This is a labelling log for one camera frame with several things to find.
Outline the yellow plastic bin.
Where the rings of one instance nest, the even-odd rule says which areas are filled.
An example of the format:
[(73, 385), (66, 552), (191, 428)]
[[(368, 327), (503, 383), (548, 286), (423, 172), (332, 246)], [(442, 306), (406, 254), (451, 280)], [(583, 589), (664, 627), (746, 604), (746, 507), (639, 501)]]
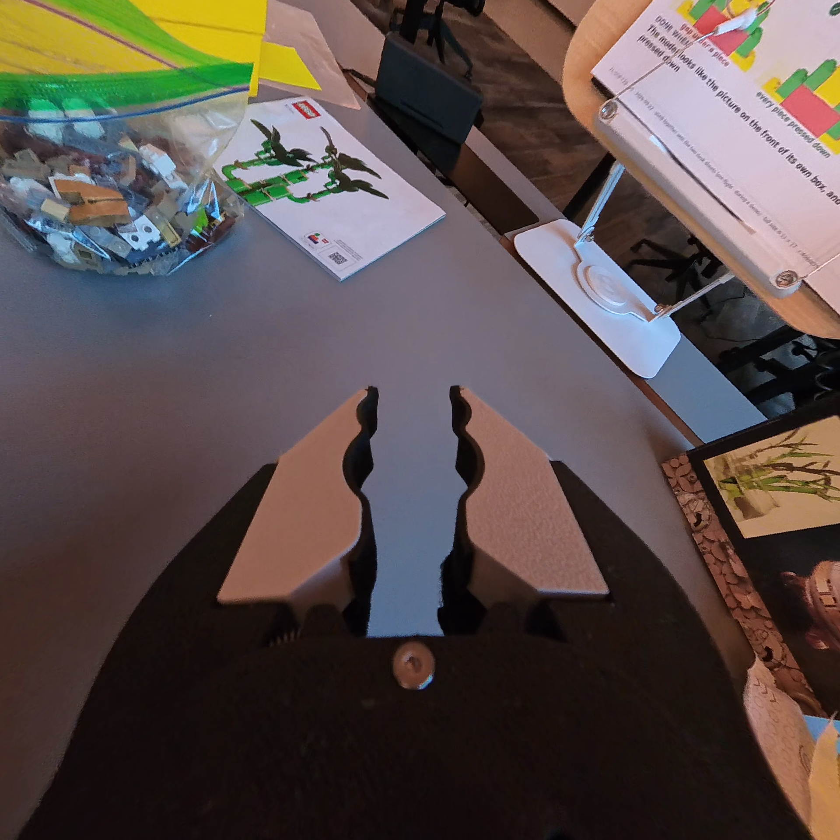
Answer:
[(267, 2), (1, 3), (2, 108), (80, 98), (120, 109), (258, 89)]

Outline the black device with green lights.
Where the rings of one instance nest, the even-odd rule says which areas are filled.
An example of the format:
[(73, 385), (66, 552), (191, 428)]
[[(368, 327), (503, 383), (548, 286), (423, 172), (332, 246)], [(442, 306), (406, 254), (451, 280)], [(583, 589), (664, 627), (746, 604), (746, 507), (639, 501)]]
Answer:
[(466, 142), (483, 102), (480, 90), (402, 36), (385, 37), (374, 84), (378, 99), (457, 144)]

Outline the wooden board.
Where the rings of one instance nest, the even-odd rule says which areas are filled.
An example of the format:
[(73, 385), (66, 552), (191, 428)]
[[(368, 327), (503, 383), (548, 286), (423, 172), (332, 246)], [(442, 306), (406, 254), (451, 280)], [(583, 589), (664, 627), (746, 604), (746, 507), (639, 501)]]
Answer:
[(736, 244), (736, 235), (723, 229), (731, 217), (697, 185), (689, 185), (688, 175), (676, 163), (670, 159), (656, 163), (657, 148), (643, 152), (641, 146), (602, 124), (600, 110), (606, 96), (592, 81), (592, 70), (647, 5), (642, 1), (592, 4), (574, 32), (563, 65), (563, 94), (570, 112), (651, 197), (781, 319), (804, 333), (838, 339), (838, 313), (808, 287), (799, 286), (785, 297), (772, 291), (767, 279), (757, 274), (753, 260), (746, 259), (743, 247)]

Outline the black toy set box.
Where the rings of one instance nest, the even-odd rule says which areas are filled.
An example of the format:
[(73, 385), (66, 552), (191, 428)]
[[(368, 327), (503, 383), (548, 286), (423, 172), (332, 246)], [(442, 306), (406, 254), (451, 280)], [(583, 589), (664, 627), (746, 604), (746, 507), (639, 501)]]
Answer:
[(837, 718), (838, 396), (661, 468), (757, 658), (804, 712)]

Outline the clear zip bag green seal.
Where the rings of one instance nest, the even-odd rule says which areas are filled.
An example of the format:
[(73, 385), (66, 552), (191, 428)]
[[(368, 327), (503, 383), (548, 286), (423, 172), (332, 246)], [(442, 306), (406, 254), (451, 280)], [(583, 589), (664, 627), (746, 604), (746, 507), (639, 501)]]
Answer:
[(228, 236), (214, 173), (250, 64), (170, 35), (132, 2), (2, 2), (2, 230), (71, 270), (164, 276)]

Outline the clear plastic sheet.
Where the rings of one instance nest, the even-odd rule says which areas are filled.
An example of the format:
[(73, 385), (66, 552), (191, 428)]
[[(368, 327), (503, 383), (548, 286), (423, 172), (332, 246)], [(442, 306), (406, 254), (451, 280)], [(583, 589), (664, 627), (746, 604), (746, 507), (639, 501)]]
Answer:
[(286, 87), (259, 80), (264, 85), (300, 96), (312, 96), (320, 102), (329, 102), (348, 109), (360, 109), (360, 103), (345, 79), (314, 16), (309, 12), (282, 2), (268, 1), (266, 32), (262, 42), (264, 40), (295, 48), (315, 76), (321, 90), (311, 91), (300, 87)]

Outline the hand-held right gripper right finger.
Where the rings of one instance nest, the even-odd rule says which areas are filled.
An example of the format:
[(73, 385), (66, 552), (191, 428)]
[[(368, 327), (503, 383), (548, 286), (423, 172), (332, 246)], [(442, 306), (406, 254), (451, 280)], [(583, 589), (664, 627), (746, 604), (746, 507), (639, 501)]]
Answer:
[(497, 605), (540, 625), (548, 600), (606, 599), (610, 590), (550, 457), (470, 389), (454, 385), (449, 398), (465, 492), (441, 569), (444, 634), (475, 633)]

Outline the pile of mixed toy bricks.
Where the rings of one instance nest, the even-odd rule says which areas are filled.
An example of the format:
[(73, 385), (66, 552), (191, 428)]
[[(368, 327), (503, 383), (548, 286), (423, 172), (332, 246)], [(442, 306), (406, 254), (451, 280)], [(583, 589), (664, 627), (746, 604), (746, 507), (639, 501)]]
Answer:
[(127, 112), (67, 98), (2, 111), (2, 230), (101, 275), (166, 275), (224, 240), (244, 202), (215, 172), (247, 98)]

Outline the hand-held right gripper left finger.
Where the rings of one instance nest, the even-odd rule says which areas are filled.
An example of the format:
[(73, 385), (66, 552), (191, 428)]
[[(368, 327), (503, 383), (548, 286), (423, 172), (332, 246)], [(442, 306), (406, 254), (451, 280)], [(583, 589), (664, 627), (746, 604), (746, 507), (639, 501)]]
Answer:
[(376, 546), (361, 488), (378, 402), (376, 388), (358, 391), (279, 457), (218, 603), (280, 603), (300, 626), (330, 605), (353, 635), (367, 634)]

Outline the yellow sticky note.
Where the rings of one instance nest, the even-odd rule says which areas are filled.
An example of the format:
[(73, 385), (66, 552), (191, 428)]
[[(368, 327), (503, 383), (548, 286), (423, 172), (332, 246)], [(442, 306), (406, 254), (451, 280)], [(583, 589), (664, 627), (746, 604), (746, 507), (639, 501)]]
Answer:
[(260, 44), (257, 78), (280, 86), (321, 90), (295, 48), (265, 40)]

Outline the toy instruction booklet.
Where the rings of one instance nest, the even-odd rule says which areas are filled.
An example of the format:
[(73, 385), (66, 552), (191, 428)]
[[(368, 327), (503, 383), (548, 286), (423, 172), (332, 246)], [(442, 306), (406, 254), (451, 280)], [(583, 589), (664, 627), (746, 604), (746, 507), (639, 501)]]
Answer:
[(249, 105), (215, 169), (336, 280), (445, 217), (310, 98)]

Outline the black office chair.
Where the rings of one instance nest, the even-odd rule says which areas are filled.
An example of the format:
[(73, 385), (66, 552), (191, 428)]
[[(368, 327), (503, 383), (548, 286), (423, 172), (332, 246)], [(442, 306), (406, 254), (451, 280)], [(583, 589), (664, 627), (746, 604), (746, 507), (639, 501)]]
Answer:
[(444, 66), (446, 65), (446, 48), (449, 47), (449, 50), (464, 65), (464, 78), (471, 81), (474, 69), (473, 62), (445, 22), (445, 6), (450, 5), (463, 9), (472, 17), (477, 18), (483, 12), (486, 2), (436, 1), (432, 12), (426, 11), (427, 4), (428, 1), (407, 1), (402, 7), (394, 7), (388, 24), (389, 32), (399, 33), (411, 44), (416, 42), (419, 33), (427, 33), (426, 45), (429, 48), (435, 48), (439, 62)]
[(698, 291), (704, 287), (705, 280), (713, 278), (721, 268), (721, 261), (715, 257), (697, 237), (690, 235), (687, 239), (689, 253), (682, 253), (668, 248), (649, 238), (638, 240), (631, 246), (632, 253), (637, 254), (640, 249), (647, 248), (659, 257), (634, 258), (625, 264), (624, 270), (631, 273), (636, 266), (667, 270), (667, 282), (675, 282), (675, 300), (683, 299), (686, 289)]

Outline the grey desk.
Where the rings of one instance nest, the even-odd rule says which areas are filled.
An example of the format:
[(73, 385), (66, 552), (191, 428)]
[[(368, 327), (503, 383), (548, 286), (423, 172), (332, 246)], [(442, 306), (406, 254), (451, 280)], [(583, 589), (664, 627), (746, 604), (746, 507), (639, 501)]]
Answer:
[(729, 425), (670, 418), (368, 107), (331, 112), (445, 211), (338, 282), (252, 212), (171, 276), (113, 279), (2, 231), (2, 838), (56, 770), (115, 637), (163, 568), (261, 466), (379, 390), (373, 634), (439, 630), (463, 486), (449, 388), (465, 385), (571, 467), (688, 594), (737, 681), (749, 645), (660, 463), (741, 420), (682, 350), (653, 382)]

